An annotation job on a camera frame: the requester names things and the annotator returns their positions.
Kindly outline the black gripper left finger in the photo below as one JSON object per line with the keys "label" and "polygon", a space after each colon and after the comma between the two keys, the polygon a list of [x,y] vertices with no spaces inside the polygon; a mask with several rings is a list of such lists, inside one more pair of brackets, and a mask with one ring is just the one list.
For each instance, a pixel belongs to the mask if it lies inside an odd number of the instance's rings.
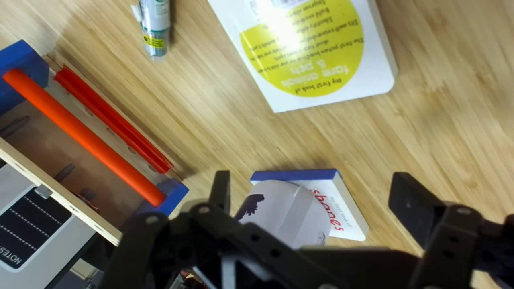
{"label": "black gripper left finger", "polygon": [[229,212],[231,177],[227,170],[218,170],[213,177],[208,202],[223,212]]}

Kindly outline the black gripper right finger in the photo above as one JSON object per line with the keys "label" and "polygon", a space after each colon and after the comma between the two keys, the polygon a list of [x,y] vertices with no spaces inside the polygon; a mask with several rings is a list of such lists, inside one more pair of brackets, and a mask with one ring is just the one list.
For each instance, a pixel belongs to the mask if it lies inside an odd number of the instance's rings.
{"label": "black gripper right finger", "polygon": [[412,175],[395,172],[388,191],[388,209],[412,239],[423,247],[443,215],[444,204]]}

